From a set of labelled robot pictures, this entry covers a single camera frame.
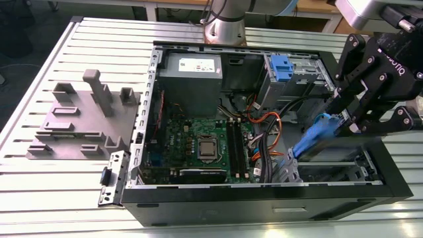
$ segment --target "gripper logo text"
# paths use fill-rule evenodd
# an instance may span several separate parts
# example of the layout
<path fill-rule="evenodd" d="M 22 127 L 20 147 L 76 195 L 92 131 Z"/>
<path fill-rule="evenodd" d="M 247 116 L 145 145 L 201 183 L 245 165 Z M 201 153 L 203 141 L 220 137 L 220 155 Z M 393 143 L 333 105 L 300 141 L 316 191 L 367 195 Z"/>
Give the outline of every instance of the gripper logo text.
<path fill-rule="evenodd" d="M 399 73 L 399 76 L 403 76 L 403 74 L 405 73 L 405 69 L 403 68 L 401 64 L 395 62 L 395 60 L 392 60 L 388 56 L 385 56 L 391 62 L 391 64 L 395 66 L 395 69 Z"/>

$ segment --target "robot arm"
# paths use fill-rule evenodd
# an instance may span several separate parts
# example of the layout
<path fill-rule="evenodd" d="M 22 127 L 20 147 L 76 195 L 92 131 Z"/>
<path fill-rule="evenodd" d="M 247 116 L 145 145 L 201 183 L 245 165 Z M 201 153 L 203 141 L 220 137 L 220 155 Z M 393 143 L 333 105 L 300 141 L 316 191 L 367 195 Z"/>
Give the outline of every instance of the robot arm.
<path fill-rule="evenodd" d="M 325 113 L 329 122 L 316 123 L 292 148 L 292 156 L 315 155 L 328 145 L 327 141 L 368 139 L 399 132 L 423 129 L 423 11 L 413 6 L 387 5 L 380 16 L 403 30 L 381 34 L 365 42 L 360 35 L 347 38 L 335 75 L 336 90 Z M 399 102 L 391 118 L 380 118 Z M 347 120 L 337 120 L 343 111 Z"/>
<path fill-rule="evenodd" d="M 287 15 L 293 11 L 296 2 L 297 0 L 212 0 L 211 15 L 204 22 L 207 43 L 243 45 L 245 13 Z"/>

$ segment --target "aluminum extrusion table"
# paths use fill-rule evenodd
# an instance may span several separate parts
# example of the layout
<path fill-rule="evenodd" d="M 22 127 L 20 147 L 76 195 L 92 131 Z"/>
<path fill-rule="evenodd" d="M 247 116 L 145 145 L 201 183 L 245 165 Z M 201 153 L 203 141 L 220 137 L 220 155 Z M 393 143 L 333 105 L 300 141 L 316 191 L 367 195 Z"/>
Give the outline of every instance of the aluminum extrusion table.
<path fill-rule="evenodd" d="M 345 38 L 345 35 L 247 28 L 249 46 L 331 51 L 335 58 L 340 57 Z M 420 133 L 384 139 L 415 196 L 335 222 L 142 229 L 125 209 L 97 208 L 98 178 L 106 161 L 28 160 L 26 148 L 54 100 L 50 91 L 56 83 L 70 82 L 76 90 L 88 90 L 81 75 L 86 68 L 96 68 L 110 91 L 132 87 L 141 92 L 153 40 L 203 42 L 201 28 L 188 24 L 96 18 L 69 23 L 0 134 L 0 234 L 423 237 Z M 117 231 L 74 234 L 105 230 Z"/>

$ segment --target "wire bundle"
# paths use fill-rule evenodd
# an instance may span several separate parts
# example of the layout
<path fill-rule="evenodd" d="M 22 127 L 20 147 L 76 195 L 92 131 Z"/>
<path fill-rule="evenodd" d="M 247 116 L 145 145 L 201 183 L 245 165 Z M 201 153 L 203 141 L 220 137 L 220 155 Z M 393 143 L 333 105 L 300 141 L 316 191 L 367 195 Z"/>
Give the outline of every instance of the wire bundle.
<path fill-rule="evenodd" d="M 259 152 L 255 153 L 255 155 L 251 157 L 251 160 L 255 162 L 257 161 L 257 159 L 261 159 L 261 174 L 260 174 L 260 182 L 272 182 L 272 158 L 271 156 L 279 156 L 283 155 L 281 152 L 277 151 L 271 151 L 279 141 L 280 135 L 281 135 L 281 118 L 285 115 L 285 113 L 292 110 L 292 108 L 301 103 L 303 101 L 308 100 L 308 99 L 325 99 L 329 98 L 331 95 L 329 94 L 321 94 L 321 95 L 308 95 L 304 97 L 300 97 L 297 99 L 295 99 L 293 101 L 288 102 L 288 104 L 283 107 L 283 109 L 276 113 L 276 112 L 269 112 L 265 113 L 259 119 L 253 119 L 251 118 L 249 115 L 249 110 L 252 108 L 252 105 L 256 101 L 256 96 L 252 100 L 252 103 L 249 104 L 249 106 L 247 107 L 247 116 L 248 116 L 248 120 L 253 123 L 261 123 L 264 122 L 264 120 L 269 117 L 269 116 L 275 116 L 275 118 L 271 120 L 271 122 L 267 125 L 267 128 L 263 132 L 261 135 L 259 135 L 256 138 L 253 138 L 253 140 L 257 141 L 257 148 L 259 148 Z M 279 123 L 279 133 L 276 136 L 276 139 L 273 141 L 273 143 L 271 144 L 271 146 L 267 146 L 268 144 L 268 135 L 272 131 L 273 125 L 276 124 L 276 122 Z"/>

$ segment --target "floor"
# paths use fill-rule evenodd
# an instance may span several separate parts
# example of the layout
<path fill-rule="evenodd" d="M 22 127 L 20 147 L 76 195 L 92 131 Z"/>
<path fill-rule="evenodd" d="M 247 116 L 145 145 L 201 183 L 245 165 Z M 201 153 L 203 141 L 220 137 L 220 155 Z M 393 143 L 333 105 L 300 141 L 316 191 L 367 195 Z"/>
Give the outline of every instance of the floor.
<path fill-rule="evenodd" d="M 0 53 L 0 75 L 5 83 L 0 85 L 0 130 L 13 113 L 14 107 L 26 91 L 28 86 L 37 74 L 40 67 L 50 53 L 50 50 L 60 38 L 60 35 L 68 25 L 70 17 L 81 15 L 86 17 L 130 19 L 145 19 L 144 9 L 129 6 L 109 6 L 98 4 L 58 3 L 58 11 L 52 12 L 45 1 L 33 1 L 30 6 L 24 6 L 20 0 L 16 0 L 13 6 L 18 16 L 33 15 L 33 25 L 26 27 L 28 38 L 32 43 L 33 51 L 26 56 L 13 59 Z M 199 22 L 200 11 L 159 9 L 159 21 L 165 22 Z M 248 27 L 265 28 L 269 18 L 264 15 L 249 14 L 245 18 Z"/>

